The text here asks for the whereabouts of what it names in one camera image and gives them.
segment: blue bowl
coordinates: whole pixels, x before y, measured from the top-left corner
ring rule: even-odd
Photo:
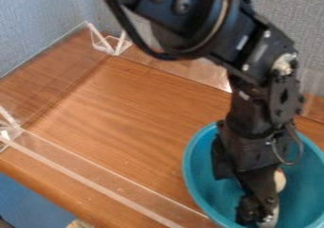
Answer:
[[[211,221],[222,227],[239,228],[235,207],[243,192],[235,181],[215,181],[213,176],[210,152],[217,132],[213,123],[193,137],[183,156],[183,177],[197,205]],[[288,184],[280,194],[277,228],[324,227],[324,153],[304,135],[300,137],[305,145],[302,159],[294,166],[282,167]]]

